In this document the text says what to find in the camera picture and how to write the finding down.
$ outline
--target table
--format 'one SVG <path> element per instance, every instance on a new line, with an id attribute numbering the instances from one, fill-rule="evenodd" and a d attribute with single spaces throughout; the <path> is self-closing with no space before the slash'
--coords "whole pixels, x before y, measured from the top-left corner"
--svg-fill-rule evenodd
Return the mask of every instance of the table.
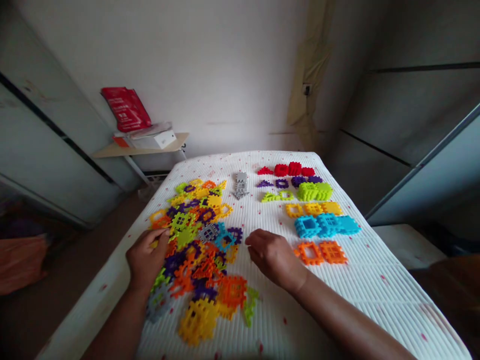
<path id="1" fill-rule="evenodd" d="M 145 176 L 142 169 L 140 169 L 135 163 L 135 161 L 133 161 L 131 156 L 181 152 L 184 159 L 186 160 L 187 156 L 185 155 L 182 147 L 187 141 L 189 135 L 189 132 L 176 132 L 176 140 L 164 149 L 137 149 L 133 147 L 120 147 L 115 142 L 112 142 L 110 145 L 104 147 L 102 150 L 95 152 L 92 157 L 95 159 L 123 157 L 126 162 L 132 167 L 132 169 L 138 174 L 138 176 L 140 176 L 141 179 L 150 186 L 151 182 Z"/>

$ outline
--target red bag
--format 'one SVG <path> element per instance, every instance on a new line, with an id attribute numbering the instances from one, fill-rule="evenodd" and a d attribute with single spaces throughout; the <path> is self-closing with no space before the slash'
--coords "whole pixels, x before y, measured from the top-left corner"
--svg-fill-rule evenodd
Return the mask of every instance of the red bag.
<path id="1" fill-rule="evenodd" d="M 135 90 L 126 87 L 104 87 L 101 94 L 115 115 L 117 129 L 122 133 L 152 126 L 152 121 Z"/>

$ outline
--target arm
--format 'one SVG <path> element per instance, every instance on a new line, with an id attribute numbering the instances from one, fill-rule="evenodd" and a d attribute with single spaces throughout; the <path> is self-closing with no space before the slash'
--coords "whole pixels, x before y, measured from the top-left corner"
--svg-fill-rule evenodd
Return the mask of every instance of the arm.
<path id="1" fill-rule="evenodd" d="M 284 237 L 258 229 L 245 244 L 261 272 L 288 291 L 351 354 L 359 359 L 415 359 L 388 332 L 311 273 Z"/>
<path id="2" fill-rule="evenodd" d="M 144 232 L 127 251 L 130 283 L 82 360 L 133 359 L 140 342 L 145 310 L 155 278 L 164 265 L 169 229 Z M 151 244 L 158 240 L 154 249 Z"/>

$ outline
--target wooden shelf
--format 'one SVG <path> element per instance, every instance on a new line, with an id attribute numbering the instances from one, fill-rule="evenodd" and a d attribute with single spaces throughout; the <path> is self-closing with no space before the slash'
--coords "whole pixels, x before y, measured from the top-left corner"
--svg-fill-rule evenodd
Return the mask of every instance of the wooden shelf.
<path id="1" fill-rule="evenodd" d="M 102 150 L 95 152 L 92 157 L 95 159 L 100 159 L 130 155 L 173 153 L 179 151 L 182 148 L 183 144 L 185 144 L 185 142 L 187 141 L 189 135 L 189 132 L 176 132 L 176 140 L 164 149 L 136 149 L 132 147 L 120 147 L 115 142 L 112 142 L 110 145 L 104 147 Z"/>

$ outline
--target right hand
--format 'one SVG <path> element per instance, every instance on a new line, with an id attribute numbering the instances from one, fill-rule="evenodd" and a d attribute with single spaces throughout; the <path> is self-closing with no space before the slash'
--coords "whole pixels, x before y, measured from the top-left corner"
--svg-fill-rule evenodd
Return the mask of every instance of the right hand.
<path id="1" fill-rule="evenodd" d="M 245 245 L 260 271 L 289 293 L 294 295 L 307 281 L 309 270 L 283 236 L 257 229 L 246 238 Z"/>

